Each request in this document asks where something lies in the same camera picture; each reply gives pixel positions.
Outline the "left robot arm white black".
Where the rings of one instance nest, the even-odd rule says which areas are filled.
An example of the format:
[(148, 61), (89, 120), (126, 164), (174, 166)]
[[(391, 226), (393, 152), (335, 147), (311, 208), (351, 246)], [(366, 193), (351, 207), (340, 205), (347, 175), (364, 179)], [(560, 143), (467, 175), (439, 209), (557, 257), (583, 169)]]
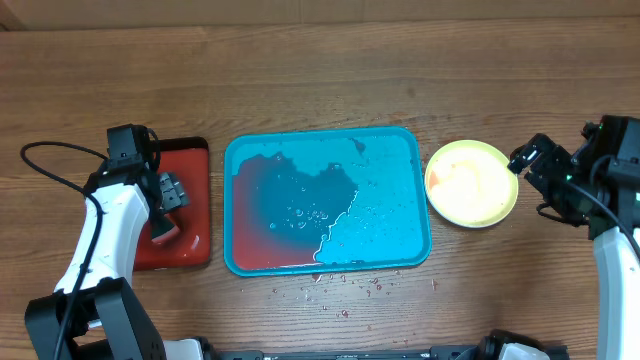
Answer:
[(108, 152), (80, 187), (86, 216), (76, 250), (53, 293), (29, 302), (25, 326), (41, 359), (215, 358), (206, 339), (165, 341), (131, 279), (140, 235), (186, 195), (159, 170), (161, 143), (143, 125), (107, 131)]

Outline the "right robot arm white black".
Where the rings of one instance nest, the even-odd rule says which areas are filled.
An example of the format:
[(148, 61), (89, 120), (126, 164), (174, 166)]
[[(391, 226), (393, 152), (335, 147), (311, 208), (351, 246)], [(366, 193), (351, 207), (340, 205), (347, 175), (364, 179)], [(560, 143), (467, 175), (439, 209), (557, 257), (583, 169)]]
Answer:
[(600, 359), (639, 356), (639, 121), (605, 115), (581, 131), (574, 153), (537, 134), (515, 149), (507, 165), (543, 201), (541, 216), (585, 226), (599, 281)]

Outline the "yellow-green plate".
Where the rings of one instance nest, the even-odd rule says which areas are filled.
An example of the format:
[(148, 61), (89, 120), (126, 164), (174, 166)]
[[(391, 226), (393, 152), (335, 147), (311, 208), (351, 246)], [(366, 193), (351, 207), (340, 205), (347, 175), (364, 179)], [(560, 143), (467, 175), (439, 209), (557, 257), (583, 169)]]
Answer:
[(518, 179), (507, 164), (503, 152), (481, 141), (446, 144), (427, 163), (427, 198), (439, 215), (455, 225), (493, 226), (511, 213), (518, 198)]

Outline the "red sponge with green pad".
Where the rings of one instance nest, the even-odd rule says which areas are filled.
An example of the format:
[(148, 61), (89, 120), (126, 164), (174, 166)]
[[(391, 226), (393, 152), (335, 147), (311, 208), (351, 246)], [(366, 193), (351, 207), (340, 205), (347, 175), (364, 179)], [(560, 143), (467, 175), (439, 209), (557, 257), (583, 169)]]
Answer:
[(157, 216), (151, 220), (151, 241), (155, 245), (172, 241), (180, 232), (179, 222), (171, 214)]

